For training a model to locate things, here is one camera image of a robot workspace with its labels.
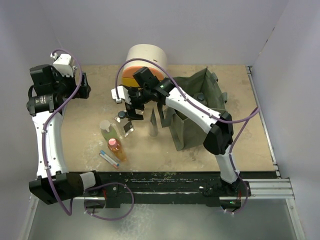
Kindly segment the clear square bottle black label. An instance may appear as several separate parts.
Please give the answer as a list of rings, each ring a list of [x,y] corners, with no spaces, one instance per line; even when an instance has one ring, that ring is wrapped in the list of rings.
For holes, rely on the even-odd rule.
[[[119,111],[114,120],[120,135],[124,138],[135,130],[132,121],[127,118],[126,111]]]

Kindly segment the clear square bottle front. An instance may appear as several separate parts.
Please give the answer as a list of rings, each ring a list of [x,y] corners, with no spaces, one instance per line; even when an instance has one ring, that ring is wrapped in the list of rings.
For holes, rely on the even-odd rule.
[[[203,104],[204,106],[207,106],[208,105],[208,102],[206,100],[206,97],[205,95],[202,93],[202,92],[198,92],[196,93],[193,98],[195,100],[197,100],[199,103]]]

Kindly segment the green canvas bag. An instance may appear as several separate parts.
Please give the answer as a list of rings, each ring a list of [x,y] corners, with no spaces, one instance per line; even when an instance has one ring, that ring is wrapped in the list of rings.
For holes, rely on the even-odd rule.
[[[157,103],[161,126],[168,127],[177,151],[198,147],[203,144],[211,124],[217,124],[226,112],[225,103],[228,94],[222,92],[215,73],[204,68],[192,76],[176,76],[173,78],[180,90],[175,89],[163,110],[163,104]],[[207,106],[201,104],[194,95],[203,93]]]

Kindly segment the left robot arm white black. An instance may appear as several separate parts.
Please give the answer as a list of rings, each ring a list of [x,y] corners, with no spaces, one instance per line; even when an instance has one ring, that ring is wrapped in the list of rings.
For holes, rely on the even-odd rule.
[[[33,84],[26,107],[36,130],[38,148],[36,180],[29,182],[30,192],[47,205],[80,197],[85,190],[98,196],[103,184],[96,171],[68,171],[61,137],[65,101],[87,99],[90,95],[86,74],[81,73],[77,85],[74,73],[62,73],[49,64],[32,67],[29,73]]]

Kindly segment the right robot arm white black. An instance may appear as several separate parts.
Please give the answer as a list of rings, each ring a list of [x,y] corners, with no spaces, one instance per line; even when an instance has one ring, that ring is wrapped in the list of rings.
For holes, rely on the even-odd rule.
[[[137,114],[136,110],[142,110],[150,101],[156,102],[160,108],[167,106],[185,115],[206,134],[203,146],[216,158],[223,192],[228,196],[235,195],[240,190],[240,177],[231,153],[234,142],[232,116],[227,111],[220,113],[195,100],[172,77],[158,80],[148,67],[140,68],[133,76],[139,87],[120,86],[126,117],[142,120],[142,115]]]

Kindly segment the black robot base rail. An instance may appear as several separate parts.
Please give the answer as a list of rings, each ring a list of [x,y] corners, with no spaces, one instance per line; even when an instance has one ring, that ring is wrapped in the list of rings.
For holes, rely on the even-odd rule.
[[[277,178],[275,171],[241,172],[245,188],[239,181],[232,186],[224,183],[218,171],[104,171],[98,176],[104,187],[86,192],[84,197],[102,198],[106,208],[131,203],[238,208],[240,200],[251,195],[253,180]]]

